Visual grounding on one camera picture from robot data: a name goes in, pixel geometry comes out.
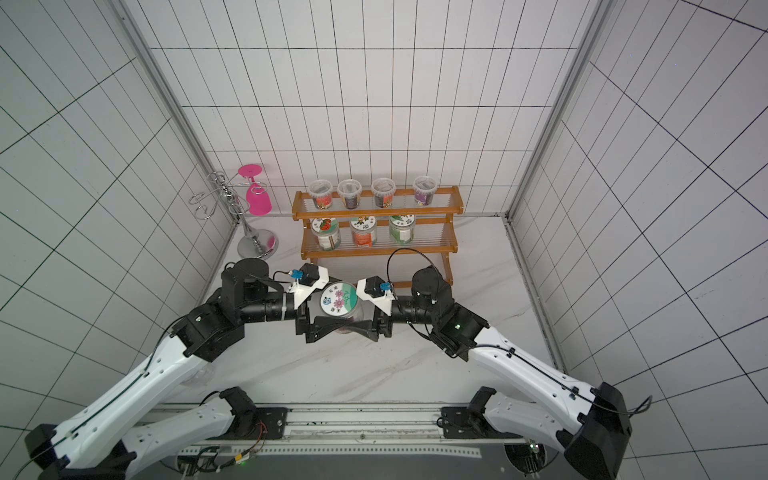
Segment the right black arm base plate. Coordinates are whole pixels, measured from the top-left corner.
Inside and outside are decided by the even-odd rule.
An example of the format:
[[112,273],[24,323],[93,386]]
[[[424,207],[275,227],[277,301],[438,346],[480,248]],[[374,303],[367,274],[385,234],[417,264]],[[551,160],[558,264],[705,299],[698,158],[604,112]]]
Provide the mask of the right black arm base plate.
[[467,407],[443,407],[436,425],[447,439],[521,439],[514,433],[499,432],[481,414],[471,412]]

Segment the jar with strawberry lid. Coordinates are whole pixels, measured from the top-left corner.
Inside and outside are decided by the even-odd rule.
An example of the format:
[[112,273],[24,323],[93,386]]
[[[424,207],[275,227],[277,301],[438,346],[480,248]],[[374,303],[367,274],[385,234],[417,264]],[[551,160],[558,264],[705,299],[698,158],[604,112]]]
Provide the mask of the jar with strawberry lid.
[[340,246],[340,227],[336,218],[315,218],[310,227],[321,251],[333,251]]

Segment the small clear seed container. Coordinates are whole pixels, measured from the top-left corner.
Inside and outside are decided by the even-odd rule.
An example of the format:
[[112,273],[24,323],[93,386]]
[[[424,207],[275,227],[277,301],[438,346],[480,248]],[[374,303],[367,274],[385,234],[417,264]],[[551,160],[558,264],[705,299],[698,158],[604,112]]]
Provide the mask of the small clear seed container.
[[390,208],[396,189],[396,183],[391,178],[375,179],[371,184],[374,205],[377,208]]
[[324,179],[315,180],[308,186],[308,193],[318,210],[327,210],[332,206],[333,191],[333,184]]
[[362,184],[355,179],[345,179],[339,182],[337,191],[343,201],[343,205],[348,210],[354,210],[359,207],[362,195]]
[[437,188],[438,184],[432,177],[427,175],[416,177],[413,182],[415,201],[421,206],[429,206]]

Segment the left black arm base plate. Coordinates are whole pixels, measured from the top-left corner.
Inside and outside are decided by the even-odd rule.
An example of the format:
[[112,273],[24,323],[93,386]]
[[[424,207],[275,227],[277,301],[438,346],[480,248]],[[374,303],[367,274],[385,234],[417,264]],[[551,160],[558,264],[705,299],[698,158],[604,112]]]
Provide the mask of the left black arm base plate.
[[256,407],[237,413],[233,423],[222,434],[212,437],[217,441],[280,440],[284,436],[289,410],[285,407]]

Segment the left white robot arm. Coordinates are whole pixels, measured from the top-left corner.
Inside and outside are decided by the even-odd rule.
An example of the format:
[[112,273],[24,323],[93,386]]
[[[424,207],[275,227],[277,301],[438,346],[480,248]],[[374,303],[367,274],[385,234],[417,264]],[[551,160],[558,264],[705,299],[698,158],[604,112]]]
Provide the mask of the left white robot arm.
[[24,440],[42,479],[129,479],[148,465],[209,438],[264,439],[269,427],[240,387],[148,426],[138,421],[177,386],[207,369],[243,340],[249,323],[292,321],[312,338],[308,300],[332,282],[328,270],[306,263],[284,285],[268,264],[249,258],[230,264],[221,285],[200,306],[162,333],[147,359],[81,412],[41,424]]

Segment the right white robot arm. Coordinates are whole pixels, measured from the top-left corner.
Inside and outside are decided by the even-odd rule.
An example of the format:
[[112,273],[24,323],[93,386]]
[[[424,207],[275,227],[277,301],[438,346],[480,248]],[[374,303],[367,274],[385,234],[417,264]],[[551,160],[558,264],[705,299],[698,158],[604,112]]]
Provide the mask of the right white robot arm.
[[632,414],[618,389],[607,383],[593,387],[518,348],[457,303],[433,267],[413,275],[407,296],[396,295],[378,276],[359,280],[356,291],[374,306],[365,332],[389,334],[396,323],[423,324],[427,339],[449,357],[489,370],[527,398],[482,387],[467,406],[442,409],[437,423],[446,436],[529,440],[530,447],[509,452],[526,471],[541,470],[553,450],[585,479],[618,477],[632,435]]

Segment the jar with pink flower lid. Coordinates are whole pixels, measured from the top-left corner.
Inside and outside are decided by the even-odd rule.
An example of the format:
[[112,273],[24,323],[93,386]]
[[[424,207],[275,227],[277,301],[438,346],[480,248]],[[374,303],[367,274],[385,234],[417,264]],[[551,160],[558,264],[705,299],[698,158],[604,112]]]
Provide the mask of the jar with pink flower lid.
[[362,301],[356,286],[348,282],[328,284],[321,293],[321,317],[331,318],[344,324],[361,321],[364,316]]

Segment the jar with green tree lid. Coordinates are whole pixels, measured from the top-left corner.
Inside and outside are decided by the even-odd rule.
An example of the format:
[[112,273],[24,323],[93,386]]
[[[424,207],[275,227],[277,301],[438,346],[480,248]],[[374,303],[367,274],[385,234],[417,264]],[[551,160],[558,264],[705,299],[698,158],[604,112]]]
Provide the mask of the jar with green tree lid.
[[392,215],[389,217],[389,234],[399,244],[409,244],[414,239],[416,219],[414,215]]

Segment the orange wooden three-tier shelf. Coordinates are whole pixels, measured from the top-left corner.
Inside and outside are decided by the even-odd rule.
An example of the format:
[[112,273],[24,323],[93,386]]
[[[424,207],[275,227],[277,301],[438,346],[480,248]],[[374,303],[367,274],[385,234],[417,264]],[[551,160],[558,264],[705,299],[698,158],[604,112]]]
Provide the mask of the orange wooden three-tier shelf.
[[[414,189],[398,190],[389,208],[377,207],[373,193],[364,191],[359,207],[347,209],[340,195],[334,192],[331,206],[326,210],[316,208],[309,193],[298,191],[293,200],[292,218],[303,223],[301,258],[310,263],[331,258],[389,256],[396,249],[403,254],[420,251],[439,256],[443,276],[452,282],[449,256],[458,252],[454,217],[463,212],[464,202],[456,186],[439,187],[432,203],[427,206],[418,204]],[[406,244],[397,242],[390,233],[389,220],[395,215],[412,215],[415,219],[414,239]],[[351,224],[361,217],[371,216],[375,218],[376,241],[370,246],[361,246],[353,238]],[[329,218],[338,226],[340,243],[332,250],[320,246],[317,232],[312,229],[312,224],[323,218]]]

